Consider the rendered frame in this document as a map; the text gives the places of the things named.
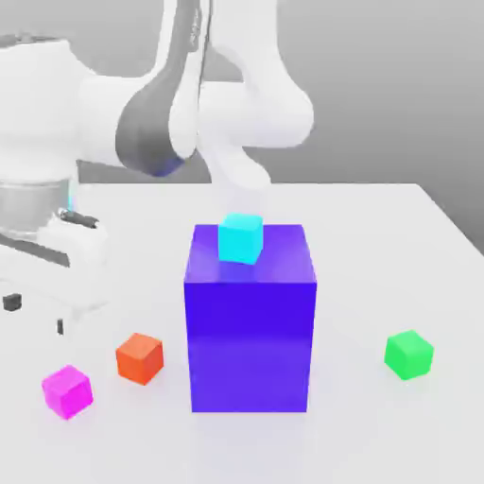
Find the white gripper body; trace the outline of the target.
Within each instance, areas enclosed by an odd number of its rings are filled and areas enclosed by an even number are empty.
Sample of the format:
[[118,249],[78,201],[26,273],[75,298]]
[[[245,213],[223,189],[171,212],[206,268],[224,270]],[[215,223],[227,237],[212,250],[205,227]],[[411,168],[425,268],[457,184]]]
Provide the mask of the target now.
[[0,280],[84,313],[108,300],[107,232],[51,221],[29,240],[0,233]]

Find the small magenta cube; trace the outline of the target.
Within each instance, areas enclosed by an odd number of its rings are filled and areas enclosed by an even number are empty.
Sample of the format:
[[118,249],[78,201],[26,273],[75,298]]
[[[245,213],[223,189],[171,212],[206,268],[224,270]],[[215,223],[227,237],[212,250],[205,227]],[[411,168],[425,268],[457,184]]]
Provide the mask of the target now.
[[69,420],[94,401],[89,377],[72,365],[66,365],[42,381],[47,406]]

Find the small orange cube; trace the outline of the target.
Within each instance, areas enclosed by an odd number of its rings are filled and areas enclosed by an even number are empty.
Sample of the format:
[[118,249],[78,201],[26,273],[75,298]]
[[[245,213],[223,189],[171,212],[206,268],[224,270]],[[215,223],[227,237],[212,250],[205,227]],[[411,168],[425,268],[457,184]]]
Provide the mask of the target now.
[[115,351],[121,377],[145,386],[164,367],[163,343],[154,337],[133,333]]

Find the small cyan cube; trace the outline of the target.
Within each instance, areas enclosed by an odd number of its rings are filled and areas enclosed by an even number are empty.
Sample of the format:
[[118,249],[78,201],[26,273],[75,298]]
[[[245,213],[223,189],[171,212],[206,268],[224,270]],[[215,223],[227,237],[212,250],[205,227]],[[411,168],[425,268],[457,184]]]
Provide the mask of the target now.
[[217,228],[218,259],[254,265],[264,245],[263,218],[230,213]]

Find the small green cube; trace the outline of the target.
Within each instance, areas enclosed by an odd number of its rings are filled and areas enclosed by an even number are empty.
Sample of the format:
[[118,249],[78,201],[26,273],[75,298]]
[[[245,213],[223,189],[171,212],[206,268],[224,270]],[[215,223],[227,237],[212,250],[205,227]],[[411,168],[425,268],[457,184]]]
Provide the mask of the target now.
[[409,380],[430,372],[434,351],[430,342],[408,330],[388,337],[384,363],[402,380]]

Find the large purple box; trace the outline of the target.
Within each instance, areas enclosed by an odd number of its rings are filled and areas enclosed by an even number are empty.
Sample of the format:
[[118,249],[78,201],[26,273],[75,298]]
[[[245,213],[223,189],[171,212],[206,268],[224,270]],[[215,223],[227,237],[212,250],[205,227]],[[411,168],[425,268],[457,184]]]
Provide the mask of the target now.
[[196,225],[183,282],[195,412],[304,412],[317,297],[304,229],[267,225],[255,265],[221,262]]

